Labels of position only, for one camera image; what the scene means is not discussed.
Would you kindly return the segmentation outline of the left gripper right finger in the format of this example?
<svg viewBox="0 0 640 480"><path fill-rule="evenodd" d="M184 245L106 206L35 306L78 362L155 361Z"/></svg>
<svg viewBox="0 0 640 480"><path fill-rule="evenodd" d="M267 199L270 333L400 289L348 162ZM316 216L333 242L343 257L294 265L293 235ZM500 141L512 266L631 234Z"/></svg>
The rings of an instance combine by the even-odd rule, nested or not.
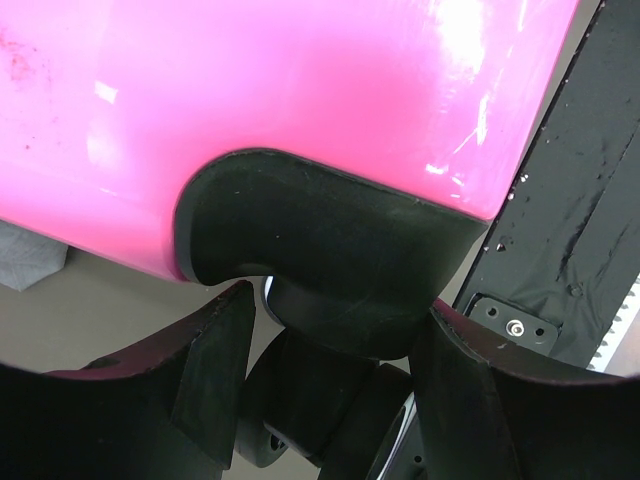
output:
<svg viewBox="0 0 640 480"><path fill-rule="evenodd" d="M535 353L433 303L409 356L430 479L636 479L639 380Z"/></svg>

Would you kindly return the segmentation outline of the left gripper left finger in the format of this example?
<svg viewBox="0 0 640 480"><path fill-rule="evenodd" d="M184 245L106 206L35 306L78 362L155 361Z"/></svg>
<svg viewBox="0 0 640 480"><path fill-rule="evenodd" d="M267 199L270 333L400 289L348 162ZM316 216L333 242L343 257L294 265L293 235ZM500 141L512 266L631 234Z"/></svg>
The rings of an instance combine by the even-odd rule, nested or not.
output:
<svg viewBox="0 0 640 480"><path fill-rule="evenodd" d="M255 320L240 281L78 370L1 368L5 479L218 479L231 466Z"/></svg>

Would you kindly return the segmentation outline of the pink hard-shell suitcase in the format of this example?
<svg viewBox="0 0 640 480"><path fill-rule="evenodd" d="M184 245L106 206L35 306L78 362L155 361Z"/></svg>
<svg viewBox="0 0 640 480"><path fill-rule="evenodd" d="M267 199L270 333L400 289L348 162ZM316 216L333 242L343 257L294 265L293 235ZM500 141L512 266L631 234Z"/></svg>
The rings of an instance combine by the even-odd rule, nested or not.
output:
<svg viewBox="0 0 640 480"><path fill-rule="evenodd" d="M496 218L574 1L5 1L1 219L251 283L235 451L402 459L411 350Z"/></svg>

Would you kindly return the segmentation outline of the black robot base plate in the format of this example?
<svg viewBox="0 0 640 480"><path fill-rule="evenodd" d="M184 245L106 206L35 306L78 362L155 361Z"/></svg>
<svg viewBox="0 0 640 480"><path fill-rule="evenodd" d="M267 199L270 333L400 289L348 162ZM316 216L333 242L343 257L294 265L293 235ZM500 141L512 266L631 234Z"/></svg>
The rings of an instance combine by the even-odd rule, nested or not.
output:
<svg viewBox="0 0 640 480"><path fill-rule="evenodd" d="M639 5L603 1L456 309L587 369L639 277Z"/></svg>

